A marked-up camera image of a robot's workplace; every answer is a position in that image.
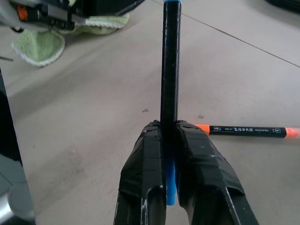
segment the black object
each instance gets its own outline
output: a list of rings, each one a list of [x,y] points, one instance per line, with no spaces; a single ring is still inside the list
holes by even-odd
[[[125,163],[114,225],[164,225],[165,164],[160,123],[147,125]]]
[[[15,28],[15,27],[11,27],[11,30],[13,30],[16,33],[22,33],[24,31],[24,29],[21,27],[19,29]]]
[[[284,127],[210,126],[210,135],[234,135],[234,136],[284,138],[286,136],[286,129]]]
[[[230,164],[203,130],[177,121],[180,11],[179,1],[165,1],[161,123],[144,128],[122,169],[114,225],[165,224],[170,159],[190,225],[258,225]]]
[[[266,0],[269,3],[294,12],[300,12],[300,0]]]
[[[178,114],[181,3],[164,4],[160,121],[165,141],[172,139]]]
[[[199,127],[178,121],[176,186],[191,225],[258,225],[233,168]]]
[[[0,154],[22,164],[8,98],[0,70]]]
[[[144,0],[77,0],[72,7],[73,13],[79,16],[90,17],[98,15],[124,15]]]
[[[17,5],[16,3],[14,4],[15,9],[17,10],[19,7],[24,8],[24,10],[26,10],[27,12],[27,17],[26,19],[21,19],[19,18],[20,21],[22,21],[23,23],[30,23],[30,24],[34,24],[38,27],[51,27],[53,29],[56,30],[74,30],[75,28],[75,23],[73,21],[71,21],[71,18],[68,18],[68,6],[66,6],[65,1],[63,1],[62,4],[53,4],[53,6],[58,7],[61,10],[65,10],[65,14],[66,14],[66,20],[62,20],[62,19],[58,19],[58,18],[54,18],[52,16],[50,16],[48,14],[48,6],[42,5],[42,4],[38,4],[34,7],[30,7],[30,6],[20,6]],[[19,31],[16,31],[12,28],[13,31],[15,32],[22,32],[22,29],[20,29]]]

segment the green towel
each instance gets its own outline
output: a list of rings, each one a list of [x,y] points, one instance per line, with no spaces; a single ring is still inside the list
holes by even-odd
[[[65,47],[64,34],[90,33],[105,35],[125,26],[129,14],[123,16],[94,16],[85,24],[76,24],[73,31],[25,30],[12,43],[12,49],[27,63],[44,67],[56,61]]]

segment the floor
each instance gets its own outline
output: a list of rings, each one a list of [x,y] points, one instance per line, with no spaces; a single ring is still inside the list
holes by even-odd
[[[183,1],[179,118],[300,127],[300,15],[264,0]],[[120,171],[159,118],[162,1],[109,36],[79,36],[43,69],[0,62],[38,225],[111,225]],[[300,142],[211,137],[261,225],[300,224]],[[167,225],[188,224],[178,205]]]

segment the orange marker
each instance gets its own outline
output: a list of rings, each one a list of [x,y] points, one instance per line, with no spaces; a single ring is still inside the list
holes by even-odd
[[[196,125],[207,135],[300,138],[300,128]]]
[[[28,16],[27,9],[24,6],[18,5],[18,15],[21,21],[26,21]]]

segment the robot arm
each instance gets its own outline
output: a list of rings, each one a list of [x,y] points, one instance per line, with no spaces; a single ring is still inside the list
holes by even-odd
[[[1,0],[0,22],[31,30],[73,30],[90,16],[124,15],[144,0]]]

